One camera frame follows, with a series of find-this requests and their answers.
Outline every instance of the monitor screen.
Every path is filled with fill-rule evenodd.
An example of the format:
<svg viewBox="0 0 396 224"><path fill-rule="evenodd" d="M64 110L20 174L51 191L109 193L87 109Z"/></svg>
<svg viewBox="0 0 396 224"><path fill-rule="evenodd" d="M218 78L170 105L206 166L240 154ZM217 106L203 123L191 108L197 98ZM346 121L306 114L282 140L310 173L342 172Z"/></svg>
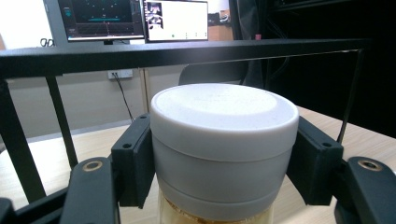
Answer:
<svg viewBox="0 0 396 224"><path fill-rule="evenodd" d="M68 42L143 39L140 0L58 0Z"/></svg>
<svg viewBox="0 0 396 224"><path fill-rule="evenodd" d="M147 42L207 40L207 2L144 0Z"/></svg>

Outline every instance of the wooden table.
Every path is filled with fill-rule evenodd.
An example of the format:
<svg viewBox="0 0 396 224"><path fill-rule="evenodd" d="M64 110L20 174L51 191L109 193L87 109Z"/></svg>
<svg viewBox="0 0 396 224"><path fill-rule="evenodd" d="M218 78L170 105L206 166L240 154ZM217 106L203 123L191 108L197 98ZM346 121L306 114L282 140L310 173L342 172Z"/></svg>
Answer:
<svg viewBox="0 0 396 224"><path fill-rule="evenodd" d="M336 139L341 127L340 120L304 108L300 108L300 114L330 137ZM107 157L111 147L126 128L127 126L122 126L74 135L73 141L78 160ZM396 170L396 139L394 138L348 124L343 146L345 147L345 160L353 156L364 156L382 161L390 169ZM47 195L66 187L70 168L65 154L64 141L61 138L50 139L31 143L29 147ZM0 197L10 198L15 209L27 204L21 184L6 151L0 154ZM158 184L154 178L144 209L121 208L122 223L156 223L157 201ZM335 200L332 200L331 206L305 206L298 191L285 177L274 203L274 223L335 223L334 206Z"/></svg>

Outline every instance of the wall socket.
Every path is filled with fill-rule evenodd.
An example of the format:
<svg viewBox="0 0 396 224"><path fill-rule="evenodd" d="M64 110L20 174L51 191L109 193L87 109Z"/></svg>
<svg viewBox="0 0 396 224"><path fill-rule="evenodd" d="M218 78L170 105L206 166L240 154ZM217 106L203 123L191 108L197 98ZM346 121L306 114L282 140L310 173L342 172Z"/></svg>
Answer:
<svg viewBox="0 0 396 224"><path fill-rule="evenodd" d="M114 75L117 75L119 78L127 78L133 76L132 69L120 69L120 70L110 70L107 71L108 79L115 79Z"/></svg>

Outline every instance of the white screen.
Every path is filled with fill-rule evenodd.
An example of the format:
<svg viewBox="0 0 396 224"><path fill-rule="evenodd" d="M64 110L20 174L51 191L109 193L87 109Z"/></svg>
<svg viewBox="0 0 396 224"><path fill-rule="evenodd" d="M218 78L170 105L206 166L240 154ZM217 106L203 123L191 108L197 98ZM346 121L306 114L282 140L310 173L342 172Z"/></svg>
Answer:
<svg viewBox="0 0 396 224"><path fill-rule="evenodd" d="M148 41L207 40L207 2L145 1Z"/></svg>

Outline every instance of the black office chair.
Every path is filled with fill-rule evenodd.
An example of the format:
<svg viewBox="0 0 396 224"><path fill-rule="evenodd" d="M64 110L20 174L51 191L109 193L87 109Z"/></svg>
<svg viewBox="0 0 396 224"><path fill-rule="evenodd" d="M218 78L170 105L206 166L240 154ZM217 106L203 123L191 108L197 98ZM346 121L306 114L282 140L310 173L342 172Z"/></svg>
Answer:
<svg viewBox="0 0 396 224"><path fill-rule="evenodd" d="M178 85L237 81L244 83L248 62L189 64L180 74Z"/></svg>

